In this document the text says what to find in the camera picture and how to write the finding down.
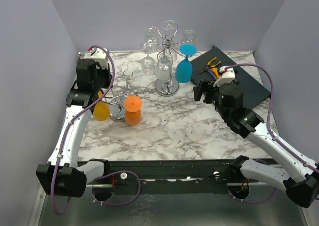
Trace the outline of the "blue plastic goblet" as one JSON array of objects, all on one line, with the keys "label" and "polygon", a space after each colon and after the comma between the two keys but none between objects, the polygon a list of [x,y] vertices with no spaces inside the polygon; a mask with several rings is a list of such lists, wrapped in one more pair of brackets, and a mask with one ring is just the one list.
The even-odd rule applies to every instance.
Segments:
[{"label": "blue plastic goblet", "polygon": [[192,44],[184,44],[180,47],[180,53],[184,56],[184,60],[177,65],[175,78],[179,83],[188,83],[193,72],[192,64],[188,58],[197,53],[197,48]]}]

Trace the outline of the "tall chrome glass rack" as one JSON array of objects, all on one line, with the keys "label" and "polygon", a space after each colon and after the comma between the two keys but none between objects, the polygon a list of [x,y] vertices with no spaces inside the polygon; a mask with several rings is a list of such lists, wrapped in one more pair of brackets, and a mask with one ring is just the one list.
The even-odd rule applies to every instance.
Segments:
[{"label": "tall chrome glass rack", "polygon": [[174,20],[167,20],[162,28],[168,32],[162,35],[155,26],[146,28],[145,40],[141,43],[141,52],[146,56],[142,65],[154,71],[155,90],[165,97],[174,96],[181,83],[188,83],[192,78],[192,64],[189,58],[197,53],[196,39],[192,30],[183,34],[181,42],[174,42],[179,26]]}]

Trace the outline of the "clear wine glass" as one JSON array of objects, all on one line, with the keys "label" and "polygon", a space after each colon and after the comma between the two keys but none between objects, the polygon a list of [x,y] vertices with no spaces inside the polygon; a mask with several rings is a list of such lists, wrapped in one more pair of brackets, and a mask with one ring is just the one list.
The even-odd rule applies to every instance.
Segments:
[{"label": "clear wine glass", "polygon": [[146,28],[144,41],[151,43],[151,44],[155,44],[158,42],[158,37],[157,37],[156,33],[154,32],[153,28],[151,28],[151,27]]},{"label": "clear wine glass", "polygon": [[142,71],[147,75],[154,74],[155,71],[155,60],[150,56],[155,52],[155,45],[148,41],[141,43],[141,52],[145,57],[141,60]]},{"label": "clear wine glass", "polygon": [[161,53],[155,69],[155,76],[159,80],[168,80],[171,74],[173,58],[169,53]]},{"label": "clear wine glass", "polygon": [[196,39],[195,32],[193,30],[186,30],[183,33],[183,39],[181,43],[195,45],[195,39]]}]

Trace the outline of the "clear wine glass front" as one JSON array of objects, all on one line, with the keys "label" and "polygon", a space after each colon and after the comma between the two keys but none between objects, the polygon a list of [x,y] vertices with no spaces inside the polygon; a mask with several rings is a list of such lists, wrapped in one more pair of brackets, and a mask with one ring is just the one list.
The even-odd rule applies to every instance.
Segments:
[{"label": "clear wine glass front", "polygon": [[150,56],[155,52],[155,45],[148,41],[141,43],[141,52],[145,57],[141,60],[142,71],[147,75],[154,74],[155,71],[155,60]]}]

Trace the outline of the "tall clear flute glass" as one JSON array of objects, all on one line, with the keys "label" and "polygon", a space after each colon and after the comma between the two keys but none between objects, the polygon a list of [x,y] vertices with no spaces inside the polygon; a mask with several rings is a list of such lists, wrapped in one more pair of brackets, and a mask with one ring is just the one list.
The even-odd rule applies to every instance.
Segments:
[{"label": "tall clear flute glass", "polygon": [[167,21],[162,23],[162,28],[164,30],[167,30],[169,36],[173,39],[176,36],[177,32],[178,32],[179,26],[178,26],[176,21],[167,20]]}]

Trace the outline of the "orange plastic goblet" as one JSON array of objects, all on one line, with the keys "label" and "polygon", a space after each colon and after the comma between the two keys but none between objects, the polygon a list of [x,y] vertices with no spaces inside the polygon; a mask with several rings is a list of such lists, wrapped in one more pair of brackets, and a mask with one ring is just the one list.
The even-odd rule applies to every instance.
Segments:
[{"label": "orange plastic goblet", "polygon": [[142,118],[141,106],[142,102],[140,98],[135,95],[128,96],[124,100],[124,120],[128,125],[134,126],[139,124]]}]

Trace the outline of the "small chrome glass rack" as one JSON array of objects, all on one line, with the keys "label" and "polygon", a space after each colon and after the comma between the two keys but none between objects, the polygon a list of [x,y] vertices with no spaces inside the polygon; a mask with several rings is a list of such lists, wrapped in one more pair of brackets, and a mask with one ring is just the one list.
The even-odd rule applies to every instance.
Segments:
[{"label": "small chrome glass rack", "polygon": [[110,111],[110,119],[116,122],[124,121],[124,99],[128,95],[128,80],[133,76],[129,69],[116,72],[113,87],[102,99]]}]

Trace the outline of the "yellow plastic goblet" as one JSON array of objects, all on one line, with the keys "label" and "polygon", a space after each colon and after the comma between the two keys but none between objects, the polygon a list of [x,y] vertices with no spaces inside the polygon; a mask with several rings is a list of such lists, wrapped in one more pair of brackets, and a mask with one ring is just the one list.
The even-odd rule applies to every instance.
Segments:
[{"label": "yellow plastic goblet", "polygon": [[105,103],[103,100],[100,100],[98,103],[96,103],[92,116],[96,121],[107,120],[110,117],[110,111],[107,103]]}]

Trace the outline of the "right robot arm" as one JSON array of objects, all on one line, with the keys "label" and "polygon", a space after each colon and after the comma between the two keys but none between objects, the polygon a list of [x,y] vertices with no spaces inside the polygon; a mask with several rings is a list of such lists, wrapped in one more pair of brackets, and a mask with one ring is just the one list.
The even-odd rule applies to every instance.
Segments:
[{"label": "right robot arm", "polygon": [[237,157],[229,176],[235,182],[244,178],[271,185],[286,193],[295,204],[308,208],[319,194],[319,165],[304,156],[271,130],[269,124],[251,109],[243,106],[243,91],[234,83],[219,87],[201,82],[193,88],[195,101],[213,104],[226,125],[242,138],[265,151],[279,165],[274,168],[245,156]]}]

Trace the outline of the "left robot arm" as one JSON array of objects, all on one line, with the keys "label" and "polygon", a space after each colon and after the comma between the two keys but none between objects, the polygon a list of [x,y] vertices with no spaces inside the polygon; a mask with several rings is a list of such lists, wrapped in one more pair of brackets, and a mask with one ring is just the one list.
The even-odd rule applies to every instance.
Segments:
[{"label": "left robot arm", "polygon": [[49,195],[81,197],[86,185],[97,180],[106,183],[111,176],[104,160],[90,160],[78,165],[78,153],[85,128],[102,88],[107,88],[111,75],[107,68],[93,59],[80,59],[76,65],[77,79],[66,98],[66,113],[58,142],[46,164],[37,167],[36,175]]}]

